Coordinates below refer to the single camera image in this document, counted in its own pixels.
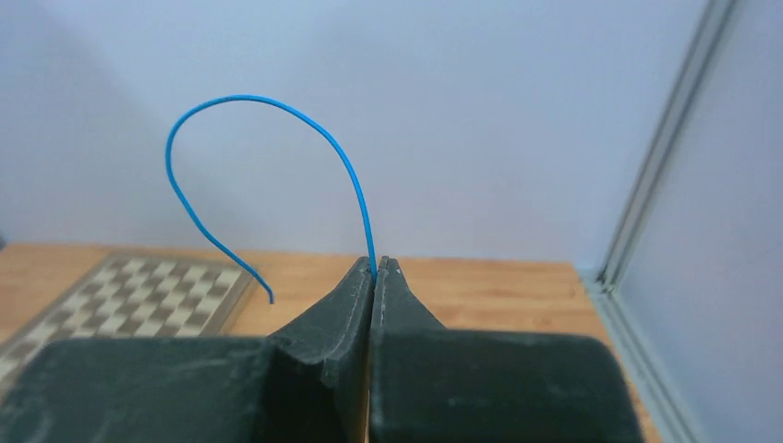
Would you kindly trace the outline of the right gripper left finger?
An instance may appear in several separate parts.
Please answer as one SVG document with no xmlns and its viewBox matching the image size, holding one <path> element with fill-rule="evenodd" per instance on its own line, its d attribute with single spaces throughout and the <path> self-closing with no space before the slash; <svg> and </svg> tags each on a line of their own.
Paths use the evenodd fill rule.
<svg viewBox="0 0 783 443">
<path fill-rule="evenodd" d="M 266 337 L 68 339 L 1 405 L 5 442 L 361 442 L 374 281 L 366 257 Z"/>
</svg>

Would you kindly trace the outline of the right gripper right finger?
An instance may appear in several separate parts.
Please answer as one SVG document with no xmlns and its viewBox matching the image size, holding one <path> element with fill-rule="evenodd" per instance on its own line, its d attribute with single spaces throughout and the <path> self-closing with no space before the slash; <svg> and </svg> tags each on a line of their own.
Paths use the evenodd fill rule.
<svg viewBox="0 0 783 443">
<path fill-rule="evenodd" d="M 640 442 L 608 346 L 570 333 L 450 329 L 398 260 L 378 266 L 370 338 L 373 442 Z"/>
</svg>

